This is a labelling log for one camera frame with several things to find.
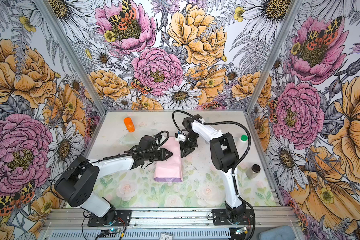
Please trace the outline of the purple wrapping paper sheet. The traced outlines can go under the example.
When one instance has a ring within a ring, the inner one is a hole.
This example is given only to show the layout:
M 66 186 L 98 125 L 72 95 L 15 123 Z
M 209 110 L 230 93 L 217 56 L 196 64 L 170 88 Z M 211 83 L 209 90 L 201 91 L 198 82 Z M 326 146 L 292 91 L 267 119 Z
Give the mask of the purple wrapping paper sheet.
M 157 162 L 154 180 L 163 183 L 182 182 L 182 158 L 179 142 L 175 137 L 170 137 L 163 147 L 173 155 L 166 161 Z

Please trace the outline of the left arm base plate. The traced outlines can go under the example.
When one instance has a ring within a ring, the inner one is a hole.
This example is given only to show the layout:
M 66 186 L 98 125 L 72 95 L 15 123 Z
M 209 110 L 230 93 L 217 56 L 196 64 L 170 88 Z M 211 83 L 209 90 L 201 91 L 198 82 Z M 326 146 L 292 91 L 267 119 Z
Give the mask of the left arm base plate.
M 128 227 L 130 225 L 132 210 L 110 209 L 103 217 L 91 214 L 88 227 Z

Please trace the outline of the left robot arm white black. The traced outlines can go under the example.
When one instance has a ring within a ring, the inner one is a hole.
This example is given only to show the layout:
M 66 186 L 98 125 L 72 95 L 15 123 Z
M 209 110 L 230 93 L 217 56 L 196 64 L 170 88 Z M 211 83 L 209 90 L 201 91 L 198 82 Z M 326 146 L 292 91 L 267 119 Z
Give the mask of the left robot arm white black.
M 99 225 L 112 226 L 120 222 L 115 207 L 94 192 L 98 179 L 116 172 L 142 167 L 145 162 L 162 162 L 178 157 L 180 148 L 160 147 L 142 150 L 134 147 L 124 154 L 90 161 L 83 156 L 77 157 L 61 174 L 55 183 L 56 192 L 71 206 L 88 211 Z

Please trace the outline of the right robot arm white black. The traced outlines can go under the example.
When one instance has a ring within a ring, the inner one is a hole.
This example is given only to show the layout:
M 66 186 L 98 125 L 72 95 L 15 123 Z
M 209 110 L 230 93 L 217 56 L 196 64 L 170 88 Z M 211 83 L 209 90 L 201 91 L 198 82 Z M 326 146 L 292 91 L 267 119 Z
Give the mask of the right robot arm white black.
M 183 119 L 183 127 L 187 134 L 179 130 L 181 157 L 190 155 L 198 147 L 198 138 L 202 137 L 210 146 L 211 160 L 214 167 L 221 173 L 225 188 L 226 215 L 230 223 L 240 222 L 246 213 L 247 204 L 241 198 L 236 181 L 239 153 L 234 137 L 230 133 L 222 133 L 204 122 L 200 115 L 189 115 Z

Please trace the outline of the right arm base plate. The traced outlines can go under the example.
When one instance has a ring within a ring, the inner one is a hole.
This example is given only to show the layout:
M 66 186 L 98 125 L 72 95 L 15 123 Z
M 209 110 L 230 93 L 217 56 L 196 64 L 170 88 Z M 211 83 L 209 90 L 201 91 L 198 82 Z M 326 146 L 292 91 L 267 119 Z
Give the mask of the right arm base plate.
M 249 226 L 255 223 L 255 214 L 251 209 L 213 209 L 212 220 L 215 226 Z

